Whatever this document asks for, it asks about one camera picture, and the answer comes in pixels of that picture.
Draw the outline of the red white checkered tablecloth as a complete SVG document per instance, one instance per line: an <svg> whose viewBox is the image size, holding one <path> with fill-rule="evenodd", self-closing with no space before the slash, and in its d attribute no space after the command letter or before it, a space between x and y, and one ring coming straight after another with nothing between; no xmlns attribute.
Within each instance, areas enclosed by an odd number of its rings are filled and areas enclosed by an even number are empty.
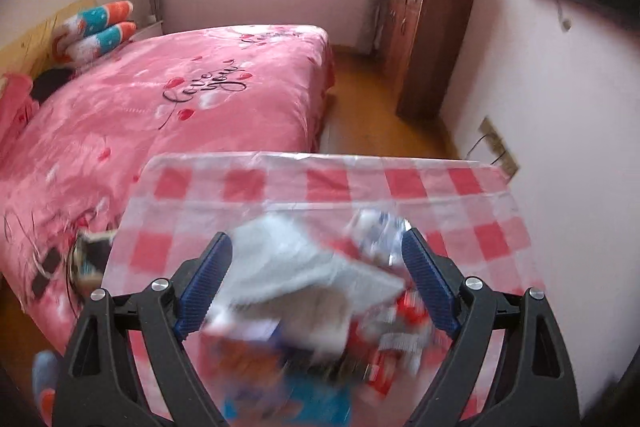
<svg viewBox="0 0 640 427"><path fill-rule="evenodd" d="M143 168L103 279L142 291L210 239L266 212L355 256L346 227L361 208L407 219L435 253L496 291L540 286L532 243L502 172L475 161L277 153L164 154Z"/></svg>

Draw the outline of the pink folded blanket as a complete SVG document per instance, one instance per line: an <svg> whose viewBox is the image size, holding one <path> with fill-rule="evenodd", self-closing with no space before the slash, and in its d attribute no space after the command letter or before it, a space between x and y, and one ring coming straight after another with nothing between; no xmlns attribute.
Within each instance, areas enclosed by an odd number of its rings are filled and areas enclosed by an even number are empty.
<svg viewBox="0 0 640 427"><path fill-rule="evenodd" d="M28 76L13 72L1 75L1 155L13 146L39 108L30 92L32 80Z"/></svg>

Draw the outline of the pink bed with heart bedspread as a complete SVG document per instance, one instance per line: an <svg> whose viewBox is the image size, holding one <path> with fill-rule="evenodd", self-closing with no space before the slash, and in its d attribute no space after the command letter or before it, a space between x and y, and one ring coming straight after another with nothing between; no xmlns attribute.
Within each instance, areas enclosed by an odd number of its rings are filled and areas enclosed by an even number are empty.
<svg viewBox="0 0 640 427"><path fill-rule="evenodd" d="M77 230L116 227L151 158L312 152L333 83L324 29L250 25L130 42L56 90L1 156L1 272L49 343L76 320Z"/></svg>

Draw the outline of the lower colourful striped pillow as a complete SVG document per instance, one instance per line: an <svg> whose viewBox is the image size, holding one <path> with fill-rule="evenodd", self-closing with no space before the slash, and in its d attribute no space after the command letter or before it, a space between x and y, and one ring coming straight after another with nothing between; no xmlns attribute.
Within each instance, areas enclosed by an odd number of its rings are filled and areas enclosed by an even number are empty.
<svg viewBox="0 0 640 427"><path fill-rule="evenodd" d="M114 51L137 31L134 22L121 22L107 27L97 34L82 38L63 50L58 62L74 66L85 65Z"/></svg>

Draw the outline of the colourful striped pillow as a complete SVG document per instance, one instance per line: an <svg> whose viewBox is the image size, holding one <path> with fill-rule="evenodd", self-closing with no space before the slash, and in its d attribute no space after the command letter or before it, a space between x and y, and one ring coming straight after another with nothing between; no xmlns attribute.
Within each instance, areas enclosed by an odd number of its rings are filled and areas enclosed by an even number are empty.
<svg viewBox="0 0 640 427"><path fill-rule="evenodd" d="M137 31L134 22L121 22L107 27L97 34L82 38L63 50L58 62L74 66L85 65L114 51Z"/></svg>
<svg viewBox="0 0 640 427"><path fill-rule="evenodd" d="M81 38L97 34L118 23L126 22L134 12L134 4L129 0L116 1L86 9L66 18L52 32L54 42L75 42Z"/></svg>

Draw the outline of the newspaper sheet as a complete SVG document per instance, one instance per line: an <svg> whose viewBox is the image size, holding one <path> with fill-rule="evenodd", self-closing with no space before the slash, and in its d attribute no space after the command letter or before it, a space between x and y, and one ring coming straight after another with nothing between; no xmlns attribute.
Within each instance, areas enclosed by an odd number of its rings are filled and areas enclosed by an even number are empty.
<svg viewBox="0 0 640 427"><path fill-rule="evenodd" d="M267 213L235 228L203 324L203 365L237 426L347 426L419 374L430 316L401 258L409 222L363 209L335 249Z"/></svg>

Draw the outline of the blue padded stool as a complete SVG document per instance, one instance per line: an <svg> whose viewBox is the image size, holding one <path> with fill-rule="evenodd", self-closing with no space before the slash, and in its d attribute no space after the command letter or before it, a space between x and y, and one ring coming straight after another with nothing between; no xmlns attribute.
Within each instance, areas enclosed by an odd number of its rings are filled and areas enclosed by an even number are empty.
<svg viewBox="0 0 640 427"><path fill-rule="evenodd" d="M41 419L52 425L55 387L61 373L63 359L58 352L44 350L32 362L32 395Z"/></svg>

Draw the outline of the wall socket with plug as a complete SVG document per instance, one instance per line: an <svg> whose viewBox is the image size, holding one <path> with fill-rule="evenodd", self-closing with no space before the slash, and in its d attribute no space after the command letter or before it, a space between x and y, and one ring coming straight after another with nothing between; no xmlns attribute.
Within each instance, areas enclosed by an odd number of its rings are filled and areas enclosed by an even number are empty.
<svg viewBox="0 0 640 427"><path fill-rule="evenodd" d="M475 154L485 152L490 156L488 164L499 168L503 176L511 181L520 170L520 165L489 116L482 119L477 131L478 138L465 153L464 159L471 160Z"/></svg>

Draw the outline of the white power strip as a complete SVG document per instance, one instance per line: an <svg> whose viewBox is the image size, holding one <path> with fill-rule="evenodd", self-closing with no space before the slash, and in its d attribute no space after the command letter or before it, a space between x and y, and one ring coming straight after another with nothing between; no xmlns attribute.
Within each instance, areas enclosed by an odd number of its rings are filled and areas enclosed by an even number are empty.
<svg viewBox="0 0 640 427"><path fill-rule="evenodd" d="M102 285L116 230L80 230L67 259L67 280L75 295L85 300Z"/></svg>

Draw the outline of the yellow wooden headboard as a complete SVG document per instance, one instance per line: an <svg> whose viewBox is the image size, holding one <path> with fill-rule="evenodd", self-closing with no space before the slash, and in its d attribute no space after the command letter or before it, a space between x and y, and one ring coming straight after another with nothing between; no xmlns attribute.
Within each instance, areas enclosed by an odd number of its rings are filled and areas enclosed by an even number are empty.
<svg viewBox="0 0 640 427"><path fill-rule="evenodd" d="M14 72L35 79L45 70L52 68L55 65L51 53L52 32L66 18L95 6L96 0L74 1L2 48L1 74Z"/></svg>

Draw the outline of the upper colourful striped pillow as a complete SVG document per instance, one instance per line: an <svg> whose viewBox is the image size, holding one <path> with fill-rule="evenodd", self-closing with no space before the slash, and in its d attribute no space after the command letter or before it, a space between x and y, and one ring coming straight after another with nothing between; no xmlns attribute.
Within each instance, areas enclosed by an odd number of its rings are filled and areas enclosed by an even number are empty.
<svg viewBox="0 0 640 427"><path fill-rule="evenodd" d="M86 9L66 18L52 32L54 42L75 42L81 38L97 34L118 23L126 22L134 12L134 4L129 0L116 1Z"/></svg>

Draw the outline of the brown wooden cabinet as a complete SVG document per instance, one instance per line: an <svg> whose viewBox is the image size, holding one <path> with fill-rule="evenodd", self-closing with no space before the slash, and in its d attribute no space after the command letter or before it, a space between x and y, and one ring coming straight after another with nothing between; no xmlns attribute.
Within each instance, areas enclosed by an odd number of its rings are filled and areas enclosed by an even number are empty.
<svg viewBox="0 0 640 427"><path fill-rule="evenodd" d="M456 66L474 0L388 0L380 43L396 114L438 116Z"/></svg>

